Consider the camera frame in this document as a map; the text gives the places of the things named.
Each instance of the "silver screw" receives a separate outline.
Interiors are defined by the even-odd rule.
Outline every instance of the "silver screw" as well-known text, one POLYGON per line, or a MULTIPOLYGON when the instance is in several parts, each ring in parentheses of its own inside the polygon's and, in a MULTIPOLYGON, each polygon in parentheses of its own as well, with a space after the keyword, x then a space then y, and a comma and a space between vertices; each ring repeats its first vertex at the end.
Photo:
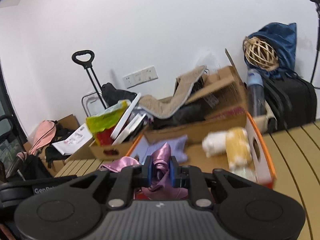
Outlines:
POLYGON ((211 201, 209 200, 209 199, 207 199, 207 198, 201 198, 201 199, 198 199, 197 201, 196 201, 196 205, 198 206, 198 207, 208 207, 208 206, 210 206, 211 205, 211 201))
POLYGON ((114 198, 108 202, 110 207, 121 207, 124 205, 124 201, 120 198, 114 198))

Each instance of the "water bottle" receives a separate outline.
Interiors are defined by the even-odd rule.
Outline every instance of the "water bottle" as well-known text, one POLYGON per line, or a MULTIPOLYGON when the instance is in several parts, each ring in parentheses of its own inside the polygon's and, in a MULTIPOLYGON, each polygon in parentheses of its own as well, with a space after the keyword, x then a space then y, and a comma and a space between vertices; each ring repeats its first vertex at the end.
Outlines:
POLYGON ((251 116, 255 117, 265 114, 263 82, 256 69, 250 69, 248 71, 247 90, 248 108, 251 116))

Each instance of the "ribbed surface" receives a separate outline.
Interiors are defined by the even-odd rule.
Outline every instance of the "ribbed surface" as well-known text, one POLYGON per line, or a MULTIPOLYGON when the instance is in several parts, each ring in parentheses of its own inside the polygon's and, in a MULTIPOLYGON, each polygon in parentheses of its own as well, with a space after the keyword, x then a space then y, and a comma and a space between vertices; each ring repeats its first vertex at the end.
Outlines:
POLYGON ((195 210, 187 201, 134 201, 110 212, 85 240, 235 240, 210 212, 195 210))

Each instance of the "wall socket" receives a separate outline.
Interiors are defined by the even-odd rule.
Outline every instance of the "wall socket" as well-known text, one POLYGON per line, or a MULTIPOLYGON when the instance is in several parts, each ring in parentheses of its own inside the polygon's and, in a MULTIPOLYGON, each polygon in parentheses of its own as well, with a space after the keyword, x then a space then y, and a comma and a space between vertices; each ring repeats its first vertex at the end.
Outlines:
POLYGON ((126 88, 134 87, 136 85, 157 79, 158 75, 154 66, 145 68, 133 74, 123 77, 123 82, 126 88))

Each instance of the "blue drawstring bag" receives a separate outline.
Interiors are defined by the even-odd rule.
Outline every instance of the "blue drawstring bag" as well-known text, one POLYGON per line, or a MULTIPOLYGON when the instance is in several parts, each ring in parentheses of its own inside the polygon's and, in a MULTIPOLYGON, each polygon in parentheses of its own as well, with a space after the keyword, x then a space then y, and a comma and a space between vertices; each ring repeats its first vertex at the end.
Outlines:
POLYGON ((294 71, 297 47, 297 24, 269 23, 259 31, 252 33, 248 38, 264 39, 277 53, 279 67, 272 71, 263 70, 251 64, 244 56, 244 62, 249 68, 255 68, 267 76, 278 76, 281 72, 294 71))

